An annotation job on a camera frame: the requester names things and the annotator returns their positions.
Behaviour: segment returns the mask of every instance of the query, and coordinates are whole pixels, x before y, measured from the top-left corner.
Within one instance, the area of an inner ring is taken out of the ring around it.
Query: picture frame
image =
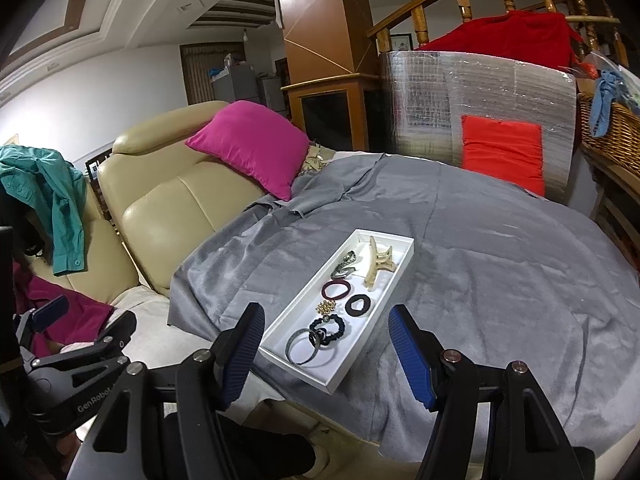
[[[411,34],[392,34],[391,35],[391,50],[393,52],[400,52],[403,50],[413,50],[414,39]]]

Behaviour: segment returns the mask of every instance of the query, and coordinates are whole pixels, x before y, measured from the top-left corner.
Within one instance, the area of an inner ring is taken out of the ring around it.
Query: screw
[[[129,366],[127,366],[127,374],[138,375],[144,367],[145,365],[140,362],[131,363]]]
[[[460,354],[460,352],[453,349],[445,350],[442,353],[442,357],[444,357],[444,360],[447,363],[458,363],[460,362],[460,359],[462,359],[462,355]]]
[[[196,350],[193,353],[193,360],[197,361],[199,363],[203,363],[204,361],[206,361],[207,359],[209,359],[211,357],[211,352],[209,352],[209,350]]]
[[[513,363],[511,363],[511,368],[517,374],[525,374],[529,371],[529,367],[524,361],[514,361]]]

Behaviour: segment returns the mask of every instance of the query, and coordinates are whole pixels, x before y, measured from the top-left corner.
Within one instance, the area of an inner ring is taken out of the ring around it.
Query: sofa headrest
[[[113,153],[142,155],[185,139],[227,105],[224,101],[207,101],[153,117],[122,133],[113,143]]]

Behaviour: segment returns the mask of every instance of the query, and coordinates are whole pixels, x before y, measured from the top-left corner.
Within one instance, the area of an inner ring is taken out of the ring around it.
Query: red cloth
[[[69,302],[69,310],[63,317],[43,333],[37,333],[34,336],[31,352],[36,357],[51,355],[46,343],[47,339],[63,345],[94,341],[113,312],[111,305],[49,283],[34,276],[16,262],[14,262],[14,285],[15,306],[18,314],[43,306],[59,296],[65,296]]]
[[[463,23],[417,50],[487,54],[564,70],[575,60],[570,38],[582,41],[560,12],[512,10]]]
[[[539,124],[462,116],[462,168],[545,195]]]

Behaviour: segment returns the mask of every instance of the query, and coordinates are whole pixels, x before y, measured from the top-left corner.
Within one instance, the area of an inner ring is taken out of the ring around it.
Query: sofa cushion
[[[149,284],[166,294],[182,261],[262,195],[247,177],[204,160],[132,203],[122,229]]]

